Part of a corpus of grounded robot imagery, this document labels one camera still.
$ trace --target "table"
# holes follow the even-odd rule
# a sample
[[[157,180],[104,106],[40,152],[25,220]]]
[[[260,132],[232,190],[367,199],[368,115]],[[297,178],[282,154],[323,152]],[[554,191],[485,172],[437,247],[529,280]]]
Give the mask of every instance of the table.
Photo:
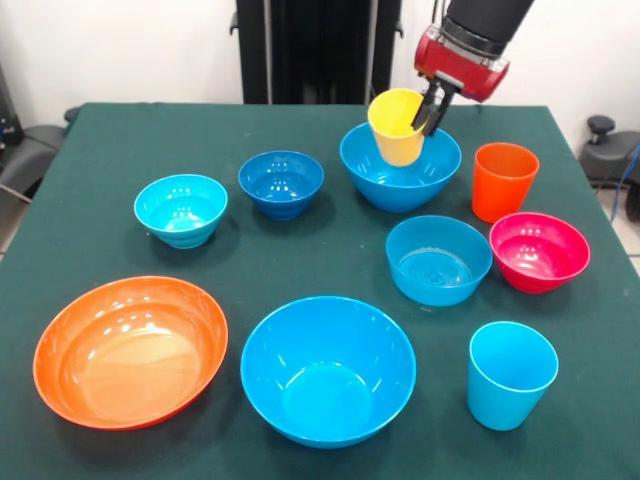
[[[640,281],[546,108],[452,107],[443,127],[463,163],[447,189],[410,214],[375,210],[354,190],[338,144],[365,121],[358,106],[91,104],[83,107],[0,264],[0,465],[3,478],[462,479],[640,477]],[[513,290],[495,266],[476,293],[424,308],[393,285],[384,254],[391,227],[438,213],[488,225],[470,209],[475,149],[531,148],[541,169],[526,203],[588,238],[589,269],[543,296]],[[326,182],[289,223],[257,213],[236,184],[240,164],[270,149],[315,156]],[[230,206],[215,237],[176,251],[136,223],[138,191],[169,174],[213,176]],[[31,377],[37,340],[68,302],[105,282],[164,274],[209,291],[226,312],[229,349],[210,388],[153,428],[108,433],[56,417]],[[338,294],[372,303],[411,339],[418,380],[405,410],[352,448],[321,451],[273,431],[240,385],[251,329],[293,299]],[[465,404],[468,341],[513,319],[554,344],[560,373],[524,426],[484,429]]]

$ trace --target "yellow cup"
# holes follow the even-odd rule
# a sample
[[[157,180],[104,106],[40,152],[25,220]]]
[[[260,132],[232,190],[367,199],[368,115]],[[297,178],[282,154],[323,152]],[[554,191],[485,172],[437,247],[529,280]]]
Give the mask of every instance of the yellow cup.
[[[424,135],[411,126],[422,94],[408,88],[392,88],[378,95],[369,105],[367,114],[373,136],[384,160],[397,167],[415,162],[422,152]]]

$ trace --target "large orange bowl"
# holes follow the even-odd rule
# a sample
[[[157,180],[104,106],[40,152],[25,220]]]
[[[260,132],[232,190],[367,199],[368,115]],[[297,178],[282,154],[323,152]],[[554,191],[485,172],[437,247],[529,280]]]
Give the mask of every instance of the large orange bowl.
[[[67,305],[42,334],[33,377],[61,417],[102,430],[159,423],[194,400],[222,364],[227,322],[188,282],[133,277]]]

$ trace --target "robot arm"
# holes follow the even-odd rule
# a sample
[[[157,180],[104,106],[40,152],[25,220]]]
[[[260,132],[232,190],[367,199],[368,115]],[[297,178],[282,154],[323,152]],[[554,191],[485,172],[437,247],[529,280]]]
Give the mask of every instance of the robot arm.
[[[477,102],[491,96],[509,69],[502,52],[532,3],[451,1],[441,26],[430,25],[416,50],[415,69],[429,87],[413,119],[414,129],[425,125],[424,134],[432,135],[456,93]],[[440,90],[444,95],[438,103]]]

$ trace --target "magenta bowl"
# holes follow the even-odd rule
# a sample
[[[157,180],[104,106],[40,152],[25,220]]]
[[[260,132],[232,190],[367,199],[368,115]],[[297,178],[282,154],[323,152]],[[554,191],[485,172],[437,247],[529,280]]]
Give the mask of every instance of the magenta bowl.
[[[500,273],[517,290],[545,293],[585,271],[591,249],[584,235],[551,215],[519,212],[502,217],[489,232]]]

